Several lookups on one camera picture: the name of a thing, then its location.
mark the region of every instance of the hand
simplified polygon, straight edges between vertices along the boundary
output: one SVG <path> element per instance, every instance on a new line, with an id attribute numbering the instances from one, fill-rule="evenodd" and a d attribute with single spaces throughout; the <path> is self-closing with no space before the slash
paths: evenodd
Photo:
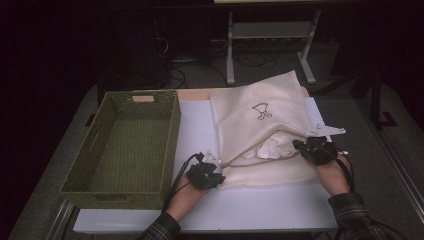
<path id="1" fill-rule="evenodd" d="M 187 215 L 203 196 L 209 193 L 209 190 L 198 190 L 193 187 L 185 174 L 177 185 L 178 189 L 180 190 L 175 193 L 166 210 L 177 222 Z"/>
<path id="2" fill-rule="evenodd" d="M 338 158 L 346 165 L 347 169 L 351 171 L 349 161 L 341 154 L 339 154 Z M 350 192 L 345 174 L 336 161 L 331 161 L 320 166 L 315 166 L 309 161 L 307 162 L 318 174 L 321 185 L 331 196 Z"/>

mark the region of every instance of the person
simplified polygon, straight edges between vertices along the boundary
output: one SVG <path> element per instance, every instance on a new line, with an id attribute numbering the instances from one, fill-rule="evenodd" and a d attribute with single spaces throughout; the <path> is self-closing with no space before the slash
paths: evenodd
<path id="1" fill-rule="evenodd" d="M 339 159 L 351 169 L 350 162 L 343 155 L 339 155 Z M 321 185 L 330 194 L 328 202 L 346 240 L 392 239 L 371 219 L 361 196 L 350 192 L 344 172 L 336 161 L 320 166 L 309 162 L 308 164 L 315 170 Z M 166 212 L 162 212 L 137 240 L 174 239 L 181 230 L 178 222 L 209 192 L 194 188 L 185 175 L 178 183 L 177 189 L 180 187 L 181 190 L 171 199 Z"/>

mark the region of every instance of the person's right hand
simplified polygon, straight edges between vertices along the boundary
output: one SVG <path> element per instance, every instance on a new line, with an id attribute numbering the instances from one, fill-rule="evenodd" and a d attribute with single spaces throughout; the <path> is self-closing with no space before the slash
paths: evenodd
<path id="1" fill-rule="evenodd" d="M 351 171 L 349 161 L 341 154 L 339 154 L 338 158 L 346 165 L 347 169 Z M 336 161 L 331 161 L 320 166 L 315 166 L 309 161 L 307 162 L 318 174 L 321 185 L 331 196 L 350 192 L 345 174 Z"/>

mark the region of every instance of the printed logo on bag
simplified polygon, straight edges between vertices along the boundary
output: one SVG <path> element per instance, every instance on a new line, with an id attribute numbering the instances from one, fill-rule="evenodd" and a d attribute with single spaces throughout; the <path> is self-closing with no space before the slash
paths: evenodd
<path id="1" fill-rule="evenodd" d="M 265 117 L 272 117 L 272 114 L 266 111 L 268 103 L 259 103 L 252 108 L 258 111 L 261 115 L 258 117 L 259 120 L 264 120 Z"/>

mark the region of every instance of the drawstring bag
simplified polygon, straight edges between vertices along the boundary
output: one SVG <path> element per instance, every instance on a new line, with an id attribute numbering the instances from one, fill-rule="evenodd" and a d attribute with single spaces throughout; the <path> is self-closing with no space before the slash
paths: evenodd
<path id="1" fill-rule="evenodd" d="M 210 94 L 223 175 L 220 188 L 267 187 L 317 176 L 292 141 L 314 129 L 296 73 Z"/>

